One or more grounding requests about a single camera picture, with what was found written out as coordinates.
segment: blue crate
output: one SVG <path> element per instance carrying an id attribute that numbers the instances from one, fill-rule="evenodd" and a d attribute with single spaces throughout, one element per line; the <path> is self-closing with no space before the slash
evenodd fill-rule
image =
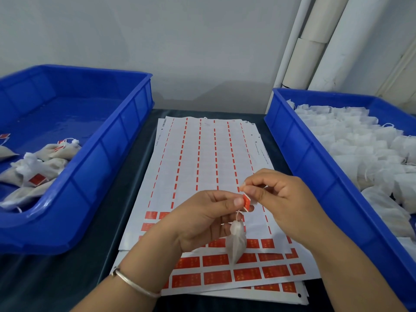
<path id="1" fill-rule="evenodd" d="M 153 108 L 151 76 L 42 65 L 0 79 L 0 131 L 11 133 L 14 161 L 64 138 L 82 146 L 36 204 L 0 208 L 0 253 L 59 254 L 80 241 Z M 0 184 L 0 201 L 15 189 Z"/>
<path id="2" fill-rule="evenodd" d="M 309 186 L 335 224 L 382 273 L 409 310 L 416 309 L 416 263 L 286 100 L 296 106 L 356 106 L 370 110 L 381 125 L 392 123 L 416 136 L 416 119 L 374 96 L 274 89 L 265 117 L 288 166 Z"/>

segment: silver bangle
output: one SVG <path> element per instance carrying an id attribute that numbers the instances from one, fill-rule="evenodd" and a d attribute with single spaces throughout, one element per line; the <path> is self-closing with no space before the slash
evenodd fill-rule
<path id="1" fill-rule="evenodd" d="M 113 272 L 111 273 L 111 276 L 119 276 L 124 282 L 126 282 L 129 286 L 131 286 L 133 289 L 137 290 L 138 292 L 150 297 L 150 298 L 154 298 L 157 299 L 161 296 L 161 293 L 153 293 L 150 291 L 147 291 L 145 289 L 143 289 L 142 287 L 140 287 L 138 284 L 133 283 L 129 278 L 127 278 L 126 276 L 124 276 L 121 272 L 120 272 L 120 267 L 117 267 L 116 269 L 113 270 Z"/>

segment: dark table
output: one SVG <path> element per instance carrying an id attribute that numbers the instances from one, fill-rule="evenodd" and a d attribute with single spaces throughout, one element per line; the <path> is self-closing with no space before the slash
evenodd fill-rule
<path id="1" fill-rule="evenodd" d="M 153 152 L 158 118 L 243 119 L 257 125 L 276 170 L 290 174 L 264 115 L 154 109 L 98 208 L 85 236 L 56 256 L 0 255 L 0 311 L 69 311 L 110 272 Z M 156 311 L 332 310 L 322 280 L 306 283 L 309 306 L 181 294 L 162 297 Z"/>

